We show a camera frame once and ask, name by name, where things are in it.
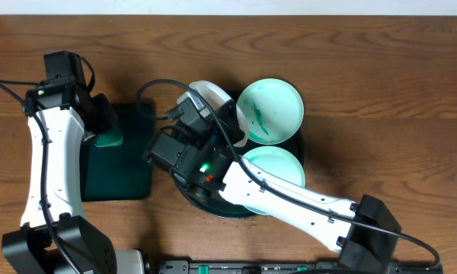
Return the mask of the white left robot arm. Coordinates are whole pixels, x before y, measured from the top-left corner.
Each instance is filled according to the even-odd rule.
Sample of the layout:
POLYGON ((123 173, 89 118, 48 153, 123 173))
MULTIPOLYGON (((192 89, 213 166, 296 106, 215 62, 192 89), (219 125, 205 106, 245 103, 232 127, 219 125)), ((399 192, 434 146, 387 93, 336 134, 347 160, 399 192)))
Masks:
POLYGON ((20 229, 2 237, 2 253, 18 273, 145 271, 140 251, 115 250, 85 218, 81 110, 96 111, 89 93, 76 84, 42 84, 27 92, 33 149, 30 189, 20 229))

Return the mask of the white plate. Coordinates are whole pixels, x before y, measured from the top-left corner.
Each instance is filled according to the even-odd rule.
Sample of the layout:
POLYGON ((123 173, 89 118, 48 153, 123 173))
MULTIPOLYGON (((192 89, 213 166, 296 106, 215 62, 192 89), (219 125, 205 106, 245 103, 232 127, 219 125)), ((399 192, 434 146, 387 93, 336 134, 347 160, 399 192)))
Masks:
MULTIPOLYGON (((234 103, 232 97, 227 94, 223 89, 221 89, 218 85, 210 82, 210 81, 194 81, 189 84, 189 87, 198 91, 198 93, 205 98, 208 104, 214 109, 218 110, 226 103, 234 103)), ((192 95, 188 90, 186 90, 178 99, 177 104, 180 104, 184 99, 190 98, 198 110, 200 110, 200 114, 206 118, 209 115, 208 109, 205 105, 194 95, 192 95)), ((248 128, 248 121, 246 120, 243 112, 241 111, 240 107, 235 106, 236 110, 236 117, 238 121, 238 127, 244 132, 243 139, 234 143, 234 146, 237 148, 241 148, 246 145, 249 136, 249 128, 248 128)))

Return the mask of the green sponge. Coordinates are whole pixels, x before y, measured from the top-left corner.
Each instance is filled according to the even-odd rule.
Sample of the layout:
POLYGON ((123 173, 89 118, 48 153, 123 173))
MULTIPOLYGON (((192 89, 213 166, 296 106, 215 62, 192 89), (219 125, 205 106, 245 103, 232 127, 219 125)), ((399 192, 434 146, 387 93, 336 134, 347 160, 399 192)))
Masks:
POLYGON ((101 133, 95 142, 98 148, 115 147, 123 144, 123 136, 120 127, 116 124, 106 132, 101 133))

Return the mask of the light green front plate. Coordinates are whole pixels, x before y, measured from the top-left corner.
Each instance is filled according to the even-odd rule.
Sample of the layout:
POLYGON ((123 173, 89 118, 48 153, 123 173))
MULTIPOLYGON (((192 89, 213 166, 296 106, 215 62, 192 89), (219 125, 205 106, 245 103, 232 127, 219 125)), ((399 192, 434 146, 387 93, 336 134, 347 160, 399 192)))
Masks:
MULTIPOLYGON (((275 177, 296 186, 305 187, 305 171, 302 164, 293 154, 283 148, 261 146, 244 153, 243 157, 275 177)), ((284 219, 287 219, 289 215, 294 215, 293 212, 296 208, 295 205, 290 205, 287 201, 271 196, 269 193, 259 198, 255 207, 241 203, 240 206, 259 215, 271 215, 278 218, 284 215, 284 219)))

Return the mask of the light green plate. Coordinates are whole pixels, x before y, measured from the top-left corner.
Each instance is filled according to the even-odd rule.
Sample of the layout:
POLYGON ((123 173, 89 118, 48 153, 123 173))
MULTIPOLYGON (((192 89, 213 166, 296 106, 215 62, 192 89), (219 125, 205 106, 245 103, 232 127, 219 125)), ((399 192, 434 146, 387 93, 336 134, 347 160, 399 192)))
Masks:
POLYGON ((293 137, 305 114, 300 93, 275 78, 248 85, 237 105, 248 122, 249 139, 262 145, 276 145, 293 137))
MULTIPOLYGON (((261 146, 244 153, 243 157, 275 177, 296 186, 305 187, 305 171, 302 164, 293 154, 283 148, 261 146)), ((296 208, 295 205, 290 205, 287 201, 271 196, 269 193, 259 198, 255 207, 241 203, 240 206, 259 215, 271 215, 278 218, 284 215, 284 219, 287 219, 289 215, 294 215, 293 212, 296 208)))

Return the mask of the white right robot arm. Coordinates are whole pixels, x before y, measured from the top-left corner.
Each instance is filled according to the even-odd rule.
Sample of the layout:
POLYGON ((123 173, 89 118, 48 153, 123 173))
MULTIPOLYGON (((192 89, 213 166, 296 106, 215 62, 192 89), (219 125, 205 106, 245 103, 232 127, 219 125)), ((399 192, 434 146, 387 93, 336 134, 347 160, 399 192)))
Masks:
POLYGON ((188 101, 166 117, 174 134, 155 134, 143 157, 166 170, 197 208, 222 218, 263 212, 338 253, 342 269, 388 271, 401 226, 382 201, 364 196, 355 203, 293 186, 239 155, 248 122, 233 101, 202 109, 188 101))

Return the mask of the light green back plate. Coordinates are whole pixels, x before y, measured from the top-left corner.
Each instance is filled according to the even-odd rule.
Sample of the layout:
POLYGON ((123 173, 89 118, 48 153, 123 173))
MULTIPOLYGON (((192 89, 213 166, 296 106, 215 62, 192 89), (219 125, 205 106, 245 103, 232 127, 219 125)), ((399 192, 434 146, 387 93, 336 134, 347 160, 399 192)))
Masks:
POLYGON ((249 139, 262 145, 276 145, 293 137, 305 114, 300 93, 275 78, 248 85, 237 105, 248 122, 249 139))

